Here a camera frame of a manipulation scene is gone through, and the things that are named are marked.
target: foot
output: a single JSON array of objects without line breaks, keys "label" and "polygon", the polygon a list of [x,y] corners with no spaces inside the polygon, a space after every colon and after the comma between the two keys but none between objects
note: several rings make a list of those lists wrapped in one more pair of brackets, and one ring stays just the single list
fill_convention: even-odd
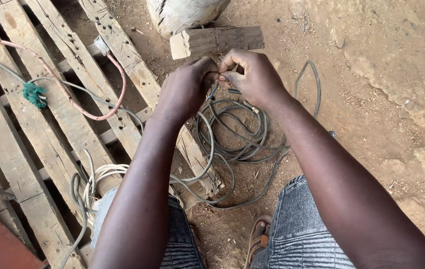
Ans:
[{"label": "foot", "polygon": [[256,254],[264,249],[269,240],[269,231],[272,223],[272,217],[264,215],[256,220],[255,226],[249,239],[249,253],[245,264],[245,269],[251,267],[252,260]]},{"label": "foot", "polygon": [[199,232],[194,224],[190,223],[189,228],[191,229],[192,237],[194,238],[194,241],[198,248],[199,255],[201,256],[201,260],[203,260],[204,266],[206,266],[206,259],[204,258],[204,246],[201,241],[201,236],[199,235]]}]

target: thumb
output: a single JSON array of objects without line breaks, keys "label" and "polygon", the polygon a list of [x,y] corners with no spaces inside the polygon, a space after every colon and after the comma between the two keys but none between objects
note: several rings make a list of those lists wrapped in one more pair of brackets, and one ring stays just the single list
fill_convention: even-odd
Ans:
[{"label": "thumb", "polygon": [[241,85],[241,82],[244,80],[245,76],[241,75],[234,71],[225,71],[219,74],[219,80],[225,81],[228,80],[233,83],[233,85],[237,88],[239,88]]}]

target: small stone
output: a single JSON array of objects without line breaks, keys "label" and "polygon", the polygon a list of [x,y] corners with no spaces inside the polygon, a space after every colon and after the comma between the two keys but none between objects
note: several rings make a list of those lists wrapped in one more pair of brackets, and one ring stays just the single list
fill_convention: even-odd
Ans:
[{"label": "small stone", "polygon": [[337,40],[335,40],[335,45],[338,48],[343,48],[343,45],[345,45],[345,39],[343,37],[337,38]]},{"label": "small stone", "polygon": [[406,112],[406,111],[400,111],[398,113],[398,116],[400,117],[400,119],[408,119],[408,112]]}]

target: brown sandal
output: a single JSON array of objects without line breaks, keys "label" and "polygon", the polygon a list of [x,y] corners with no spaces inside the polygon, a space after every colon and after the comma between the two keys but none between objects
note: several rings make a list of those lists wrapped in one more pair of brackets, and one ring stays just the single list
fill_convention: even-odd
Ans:
[{"label": "brown sandal", "polygon": [[260,237],[252,238],[254,232],[256,231],[256,226],[260,221],[264,222],[266,226],[271,225],[272,216],[270,215],[260,216],[254,223],[254,226],[251,231],[251,236],[249,237],[249,252],[247,253],[247,259],[244,266],[245,269],[249,269],[251,267],[251,261],[253,258],[254,251],[256,251],[259,248],[265,248],[267,245],[267,242],[269,241],[269,237],[267,235],[261,235]]},{"label": "brown sandal", "polygon": [[194,241],[196,242],[199,254],[201,255],[201,260],[203,260],[204,266],[206,266],[206,259],[204,257],[204,246],[203,242],[201,241],[201,236],[199,235],[198,229],[193,223],[189,223],[189,228],[191,229],[192,236],[194,237]]}]

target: gray jeans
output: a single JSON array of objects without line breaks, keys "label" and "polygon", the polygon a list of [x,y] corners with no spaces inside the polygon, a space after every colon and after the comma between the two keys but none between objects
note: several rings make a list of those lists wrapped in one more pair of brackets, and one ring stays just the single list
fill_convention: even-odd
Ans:
[{"label": "gray jeans", "polygon": [[[116,194],[105,194],[96,215],[92,248]],[[169,236],[162,269],[206,269],[192,237],[184,210],[169,196]],[[251,268],[355,268],[319,216],[305,176],[291,180],[279,194],[267,247],[255,256]]]}]

